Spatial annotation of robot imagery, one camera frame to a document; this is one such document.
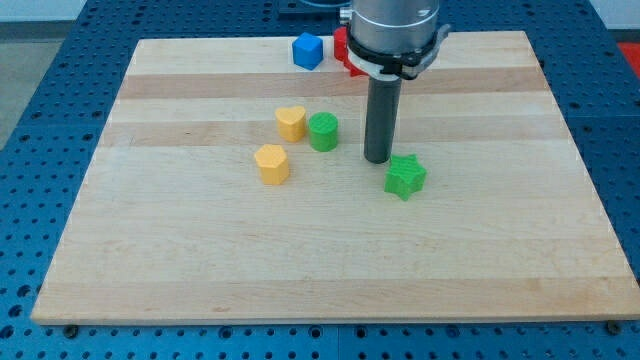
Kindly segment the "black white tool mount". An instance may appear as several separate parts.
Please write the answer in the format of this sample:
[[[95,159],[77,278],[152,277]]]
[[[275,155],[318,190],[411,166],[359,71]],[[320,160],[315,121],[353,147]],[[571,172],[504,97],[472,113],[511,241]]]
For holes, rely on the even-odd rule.
[[[380,53],[367,49],[347,32],[349,62],[354,68],[381,81],[414,80],[435,61],[440,47],[451,31],[451,25],[439,27],[422,48],[406,53]]]

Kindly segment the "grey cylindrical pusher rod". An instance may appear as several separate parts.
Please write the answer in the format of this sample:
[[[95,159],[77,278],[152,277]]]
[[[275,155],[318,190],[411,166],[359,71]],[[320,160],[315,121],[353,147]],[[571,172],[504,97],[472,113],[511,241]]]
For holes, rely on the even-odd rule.
[[[369,79],[364,156],[371,163],[384,163],[391,156],[401,84],[401,79]]]

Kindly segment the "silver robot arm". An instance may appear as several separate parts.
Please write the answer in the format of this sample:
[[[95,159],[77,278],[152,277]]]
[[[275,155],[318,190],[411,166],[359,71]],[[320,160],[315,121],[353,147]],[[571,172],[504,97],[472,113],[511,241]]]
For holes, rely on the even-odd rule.
[[[391,156],[403,81],[420,76],[436,59],[451,27],[437,24],[438,0],[352,0],[340,9],[347,26],[347,59],[369,76],[364,157]]]

